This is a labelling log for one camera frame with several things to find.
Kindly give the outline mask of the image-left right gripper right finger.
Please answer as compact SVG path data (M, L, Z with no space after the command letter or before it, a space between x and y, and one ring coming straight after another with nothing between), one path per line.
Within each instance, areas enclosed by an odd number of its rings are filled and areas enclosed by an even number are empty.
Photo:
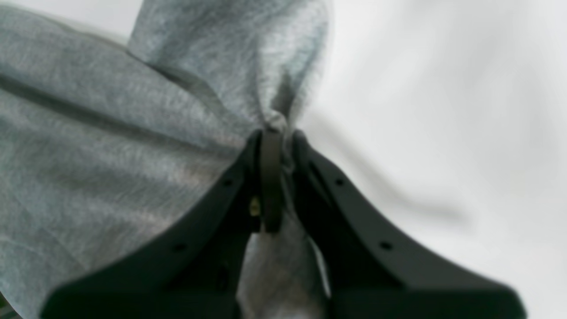
M295 209L322 253L332 319L525 319L516 292L413 240L295 131Z

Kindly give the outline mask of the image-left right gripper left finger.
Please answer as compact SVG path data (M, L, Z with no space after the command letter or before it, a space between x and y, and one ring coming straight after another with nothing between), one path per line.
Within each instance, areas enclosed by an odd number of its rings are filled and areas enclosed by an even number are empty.
M246 246L281 228L281 133L257 130L178 222L134 253L53 292L42 319L237 319Z

